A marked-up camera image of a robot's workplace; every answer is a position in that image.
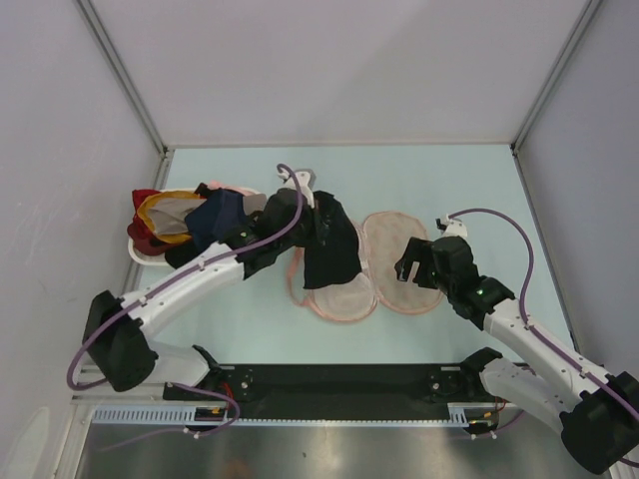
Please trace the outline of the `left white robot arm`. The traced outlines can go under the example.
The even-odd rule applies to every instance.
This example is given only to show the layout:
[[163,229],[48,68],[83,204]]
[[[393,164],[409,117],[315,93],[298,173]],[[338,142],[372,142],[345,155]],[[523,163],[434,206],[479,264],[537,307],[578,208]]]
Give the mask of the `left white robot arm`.
[[204,348],[159,342],[158,334],[211,293],[249,279],[284,252],[327,247],[337,209],[334,195],[324,191],[307,198],[281,188],[250,215],[243,200],[225,193],[190,259],[165,278],[125,296],[104,290],[92,299],[79,352],[101,372],[97,385],[125,392],[152,382],[182,383],[202,399],[219,391],[221,375]]

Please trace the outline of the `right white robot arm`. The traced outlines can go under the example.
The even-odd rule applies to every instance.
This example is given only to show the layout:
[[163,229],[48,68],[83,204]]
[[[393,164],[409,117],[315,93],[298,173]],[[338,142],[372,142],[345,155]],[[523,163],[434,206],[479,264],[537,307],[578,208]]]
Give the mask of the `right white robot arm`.
[[638,445],[638,381],[614,375],[568,348],[532,319],[499,280],[479,273],[461,237],[412,238],[394,266],[400,281],[440,291],[455,313],[513,350],[520,368],[489,353],[462,372],[472,400],[503,398],[556,432],[571,457],[602,474]]

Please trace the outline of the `black bra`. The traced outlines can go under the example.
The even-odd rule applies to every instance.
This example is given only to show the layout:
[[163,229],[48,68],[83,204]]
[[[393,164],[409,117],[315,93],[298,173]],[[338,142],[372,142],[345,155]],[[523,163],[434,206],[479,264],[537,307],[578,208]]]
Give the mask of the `black bra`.
[[319,234],[304,247],[304,289],[347,284],[362,272],[358,234],[334,195],[315,192]]

